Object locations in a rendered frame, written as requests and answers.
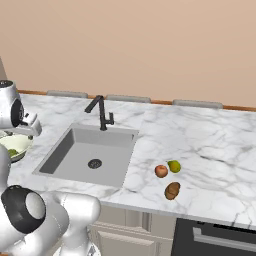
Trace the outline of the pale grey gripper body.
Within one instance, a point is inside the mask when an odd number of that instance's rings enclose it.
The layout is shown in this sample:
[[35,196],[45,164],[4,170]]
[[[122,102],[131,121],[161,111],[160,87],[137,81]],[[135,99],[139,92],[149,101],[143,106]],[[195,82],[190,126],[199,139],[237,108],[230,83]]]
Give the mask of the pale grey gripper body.
[[39,136],[42,132],[41,123],[37,116],[28,116],[23,119],[23,124],[14,129],[14,132],[28,136]]

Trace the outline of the pale green bowl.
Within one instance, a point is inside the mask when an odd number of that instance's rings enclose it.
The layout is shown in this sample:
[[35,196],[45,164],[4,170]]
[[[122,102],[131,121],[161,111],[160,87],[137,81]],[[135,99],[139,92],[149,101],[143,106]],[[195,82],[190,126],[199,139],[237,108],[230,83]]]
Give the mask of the pale green bowl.
[[21,134],[4,136],[0,138],[0,144],[2,144],[7,150],[15,149],[18,151],[18,155],[11,157],[11,162],[15,163],[25,156],[27,150],[33,144],[33,138]]

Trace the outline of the black sink tap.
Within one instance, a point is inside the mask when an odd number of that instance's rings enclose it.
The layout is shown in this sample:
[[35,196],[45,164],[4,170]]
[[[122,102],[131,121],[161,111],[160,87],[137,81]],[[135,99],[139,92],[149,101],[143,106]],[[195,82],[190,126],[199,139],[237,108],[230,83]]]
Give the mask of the black sink tap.
[[109,118],[105,116],[105,105],[104,105],[104,97],[102,95],[97,95],[90,104],[85,108],[86,113],[90,113],[93,108],[99,105],[99,115],[100,115],[100,130],[106,131],[107,125],[114,124],[114,115],[109,113]]

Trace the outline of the grey sink basin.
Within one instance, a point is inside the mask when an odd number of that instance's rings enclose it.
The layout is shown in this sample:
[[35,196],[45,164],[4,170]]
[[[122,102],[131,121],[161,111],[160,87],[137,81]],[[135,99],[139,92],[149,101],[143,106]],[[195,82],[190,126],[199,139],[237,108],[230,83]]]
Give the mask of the grey sink basin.
[[[139,131],[73,123],[58,139],[34,175],[121,188]],[[100,159],[102,166],[90,169],[88,162]]]

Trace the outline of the black sink drain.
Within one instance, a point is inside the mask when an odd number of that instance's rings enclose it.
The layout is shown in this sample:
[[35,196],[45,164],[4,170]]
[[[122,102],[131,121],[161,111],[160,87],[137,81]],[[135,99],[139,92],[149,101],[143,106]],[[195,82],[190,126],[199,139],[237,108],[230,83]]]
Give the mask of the black sink drain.
[[88,167],[90,169],[98,169],[102,166],[102,161],[100,159],[92,159],[88,162]]

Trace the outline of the grey stool back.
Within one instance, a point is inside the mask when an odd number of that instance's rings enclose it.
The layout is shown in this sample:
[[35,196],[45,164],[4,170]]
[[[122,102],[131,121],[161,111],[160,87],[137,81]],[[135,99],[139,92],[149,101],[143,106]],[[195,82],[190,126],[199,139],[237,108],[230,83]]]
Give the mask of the grey stool back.
[[88,94],[84,92],[59,91],[59,90],[48,90],[46,92],[46,95],[56,96],[56,97],[88,98]]
[[149,97],[127,96],[127,95],[113,95],[113,94],[107,95],[106,96],[106,100],[125,101],[125,102],[137,102],[137,103],[151,103],[151,99]]
[[208,101],[195,101],[195,100],[181,100],[175,99],[172,105],[186,106],[186,107],[201,107],[211,109],[223,109],[223,104],[219,102],[208,102]]

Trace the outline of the beige drawer front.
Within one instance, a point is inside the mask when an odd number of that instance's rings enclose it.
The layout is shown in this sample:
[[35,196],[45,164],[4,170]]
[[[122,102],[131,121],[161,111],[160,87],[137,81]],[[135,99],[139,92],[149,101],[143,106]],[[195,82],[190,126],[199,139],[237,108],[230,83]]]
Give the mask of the beige drawer front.
[[110,206],[101,207],[98,221],[124,227],[147,229],[147,216],[144,213]]

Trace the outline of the red apple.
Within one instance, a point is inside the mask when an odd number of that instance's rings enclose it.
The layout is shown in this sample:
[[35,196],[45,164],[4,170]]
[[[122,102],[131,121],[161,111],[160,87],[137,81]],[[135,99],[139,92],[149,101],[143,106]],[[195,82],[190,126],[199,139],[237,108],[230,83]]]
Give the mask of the red apple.
[[155,174],[159,178],[164,178],[168,174],[168,169],[164,165],[158,165],[155,167]]

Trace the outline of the green pear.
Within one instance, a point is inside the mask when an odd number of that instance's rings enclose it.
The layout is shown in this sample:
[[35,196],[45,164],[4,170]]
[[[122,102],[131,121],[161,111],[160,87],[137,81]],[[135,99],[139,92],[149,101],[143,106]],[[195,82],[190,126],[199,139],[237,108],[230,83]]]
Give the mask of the green pear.
[[181,165],[177,160],[170,160],[167,162],[169,169],[173,173],[178,173],[181,170]]

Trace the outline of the beige cupboard door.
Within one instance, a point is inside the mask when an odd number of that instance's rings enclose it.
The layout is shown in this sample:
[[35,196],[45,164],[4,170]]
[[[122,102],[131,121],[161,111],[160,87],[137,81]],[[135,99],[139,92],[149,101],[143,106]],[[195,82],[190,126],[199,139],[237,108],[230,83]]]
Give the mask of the beige cupboard door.
[[101,256],[154,256],[156,253],[155,242],[151,239],[102,228],[92,228],[90,233]]

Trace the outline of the brown potato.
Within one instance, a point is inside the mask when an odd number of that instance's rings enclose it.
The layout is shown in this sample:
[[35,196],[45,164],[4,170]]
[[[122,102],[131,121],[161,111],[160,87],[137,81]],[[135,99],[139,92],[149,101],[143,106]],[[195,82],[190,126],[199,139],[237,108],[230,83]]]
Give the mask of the brown potato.
[[173,200],[180,191],[180,184],[178,182],[171,182],[165,189],[165,197],[168,200]]

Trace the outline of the black dishwasher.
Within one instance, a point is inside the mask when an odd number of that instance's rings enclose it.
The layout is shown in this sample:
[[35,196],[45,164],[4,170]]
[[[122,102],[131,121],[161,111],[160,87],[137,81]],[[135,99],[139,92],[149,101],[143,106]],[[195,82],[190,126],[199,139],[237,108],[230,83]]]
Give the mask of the black dishwasher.
[[196,242],[193,227],[203,235],[256,244],[256,231],[178,218],[171,256],[256,256],[255,252]]

